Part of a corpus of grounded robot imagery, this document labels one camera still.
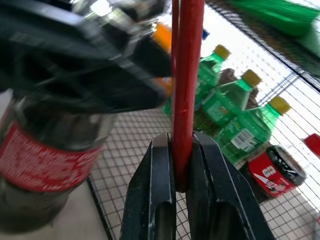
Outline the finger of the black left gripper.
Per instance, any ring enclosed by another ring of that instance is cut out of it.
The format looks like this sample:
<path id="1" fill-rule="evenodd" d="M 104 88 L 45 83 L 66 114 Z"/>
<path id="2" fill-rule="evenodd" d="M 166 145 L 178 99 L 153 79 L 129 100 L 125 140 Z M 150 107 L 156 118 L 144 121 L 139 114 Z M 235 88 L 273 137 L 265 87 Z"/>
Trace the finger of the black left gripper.
<path id="1" fill-rule="evenodd" d="M 148 110 L 160 106 L 167 98 L 162 78 L 141 80 L 118 75 L 95 80 L 82 80 L 83 88 L 77 97 L 65 100 L 63 105 L 87 113 L 122 113 Z"/>
<path id="2" fill-rule="evenodd" d="M 152 40 L 155 28 L 150 22 L 107 22 L 99 26 L 96 40 L 102 52 L 108 54 L 108 64 L 100 72 L 105 77 L 125 75 L 156 78 L 152 66 L 157 45 Z"/>

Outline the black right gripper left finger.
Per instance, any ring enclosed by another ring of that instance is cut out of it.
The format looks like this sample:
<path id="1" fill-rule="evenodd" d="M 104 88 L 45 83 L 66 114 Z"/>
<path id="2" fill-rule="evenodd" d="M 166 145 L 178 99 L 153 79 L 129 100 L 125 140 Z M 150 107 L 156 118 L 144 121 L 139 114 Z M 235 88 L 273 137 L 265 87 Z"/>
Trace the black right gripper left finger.
<path id="1" fill-rule="evenodd" d="M 129 182 L 119 240 L 176 240 L 170 137 L 153 138 Z"/>

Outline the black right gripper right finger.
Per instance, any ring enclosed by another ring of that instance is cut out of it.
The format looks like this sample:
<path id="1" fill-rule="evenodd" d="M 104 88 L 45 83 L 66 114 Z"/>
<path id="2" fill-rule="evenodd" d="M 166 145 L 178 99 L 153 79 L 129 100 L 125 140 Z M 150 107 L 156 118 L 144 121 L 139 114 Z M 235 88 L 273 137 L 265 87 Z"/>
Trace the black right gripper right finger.
<path id="1" fill-rule="evenodd" d="M 196 131 L 188 180 L 191 240 L 275 240 L 247 180 L 211 137 Z"/>

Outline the red bottle opener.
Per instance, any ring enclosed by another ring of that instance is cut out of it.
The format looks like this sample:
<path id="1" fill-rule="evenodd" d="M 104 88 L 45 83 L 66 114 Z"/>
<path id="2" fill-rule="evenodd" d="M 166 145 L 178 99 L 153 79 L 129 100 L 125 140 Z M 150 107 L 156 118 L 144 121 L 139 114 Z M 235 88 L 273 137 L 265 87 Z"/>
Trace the red bottle opener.
<path id="1" fill-rule="evenodd" d="M 178 192 L 188 187 L 204 6 L 205 0 L 172 0 L 171 147 Z"/>

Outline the glass cola bottle red label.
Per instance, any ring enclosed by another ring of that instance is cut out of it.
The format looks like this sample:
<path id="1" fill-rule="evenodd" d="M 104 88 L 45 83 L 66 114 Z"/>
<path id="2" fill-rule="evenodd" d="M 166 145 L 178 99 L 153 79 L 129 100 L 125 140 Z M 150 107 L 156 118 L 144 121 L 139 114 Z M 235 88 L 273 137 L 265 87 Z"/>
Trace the glass cola bottle red label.
<path id="1" fill-rule="evenodd" d="M 68 4 L 68 10 L 102 24 L 152 23 L 166 8 L 166 0 L 39 0 Z M 79 63 L 67 66 L 37 54 L 35 61 L 50 74 L 69 77 L 54 95 L 12 90 L 0 119 L 0 232 L 23 233 L 50 223 L 64 208 L 70 193 L 90 174 L 118 113 L 82 112 L 63 105 Z M 100 72 L 102 64 L 85 68 Z"/>

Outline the orange soda bottle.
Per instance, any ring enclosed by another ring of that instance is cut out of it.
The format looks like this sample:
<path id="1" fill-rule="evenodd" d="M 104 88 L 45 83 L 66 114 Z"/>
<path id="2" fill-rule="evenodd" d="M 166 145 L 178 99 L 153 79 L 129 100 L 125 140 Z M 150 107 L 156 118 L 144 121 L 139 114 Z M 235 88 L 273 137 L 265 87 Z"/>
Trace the orange soda bottle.
<path id="1" fill-rule="evenodd" d="M 171 29 L 162 23 L 157 23 L 155 25 L 155 32 L 152 35 L 152 40 L 155 41 L 157 46 L 152 69 L 154 70 L 157 83 L 165 91 L 165 97 L 169 98 L 173 91 Z"/>

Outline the dark cola bottle red label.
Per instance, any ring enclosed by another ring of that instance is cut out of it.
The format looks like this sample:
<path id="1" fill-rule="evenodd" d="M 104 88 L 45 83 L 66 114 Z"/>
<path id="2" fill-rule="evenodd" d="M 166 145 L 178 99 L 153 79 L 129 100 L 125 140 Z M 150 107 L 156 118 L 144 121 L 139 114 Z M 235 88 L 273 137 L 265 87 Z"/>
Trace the dark cola bottle red label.
<path id="1" fill-rule="evenodd" d="M 249 183 L 258 203 L 275 199 L 307 179 L 307 173 L 282 146 L 267 147 L 265 152 L 246 162 L 239 172 Z"/>

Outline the green plastic bottle yellow cap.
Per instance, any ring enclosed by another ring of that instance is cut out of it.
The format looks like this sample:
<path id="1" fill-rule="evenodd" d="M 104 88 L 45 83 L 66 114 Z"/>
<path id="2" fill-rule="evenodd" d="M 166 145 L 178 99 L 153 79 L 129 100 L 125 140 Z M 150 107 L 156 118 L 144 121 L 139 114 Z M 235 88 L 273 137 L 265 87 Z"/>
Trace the green plastic bottle yellow cap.
<path id="1" fill-rule="evenodd" d="M 178 90 L 178 84 L 183 84 L 182 89 L 187 90 L 187 96 L 189 96 L 190 89 L 194 88 L 194 108 L 197 109 L 211 90 L 218 86 L 222 65 L 230 54 L 230 51 L 223 45 L 217 45 L 211 55 L 199 60 L 197 71 L 193 64 L 186 73 L 177 74 L 175 90 Z"/>
<path id="2" fill-rule="evenodd" d="M 236 164 L 270 140 L 277 120 L 290 109 L 289 103 L 277 95 L 264 106 L 239 112 L 214 140 L 226 159 Z"/>
<path id="3" fill-rule="evenodd" d="M 236 81 L 216 86 L 194 111 L 193 129 L 207 135 L 217 132 L 246 110 L 251 90 L 262 79 L 251 69 Z"/>

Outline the red object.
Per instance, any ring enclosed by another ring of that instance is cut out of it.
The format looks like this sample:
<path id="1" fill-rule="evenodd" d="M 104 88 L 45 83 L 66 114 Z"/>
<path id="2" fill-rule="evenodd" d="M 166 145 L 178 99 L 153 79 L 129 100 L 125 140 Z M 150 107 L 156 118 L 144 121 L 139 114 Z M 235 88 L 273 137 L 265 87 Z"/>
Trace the red object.
<path id="1" fill-rule="evenodd" d="M 320 159 L 320 135 L 313 133 L 304 138 L 303 142 Z"/>

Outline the green plastic object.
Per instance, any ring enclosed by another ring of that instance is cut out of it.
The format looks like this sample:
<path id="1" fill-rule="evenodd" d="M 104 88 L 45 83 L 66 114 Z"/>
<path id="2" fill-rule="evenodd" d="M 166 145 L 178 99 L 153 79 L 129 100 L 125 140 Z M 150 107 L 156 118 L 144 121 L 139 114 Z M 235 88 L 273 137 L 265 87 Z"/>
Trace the green plastic object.
<path id="1" fill-rule="evenodd" d="M 313 26 L 320 15 L 319 8 L 312 8 L 288 0 L 229 0 L 246 15 L 271 26 L 281 33 L 301 38 Z"/>

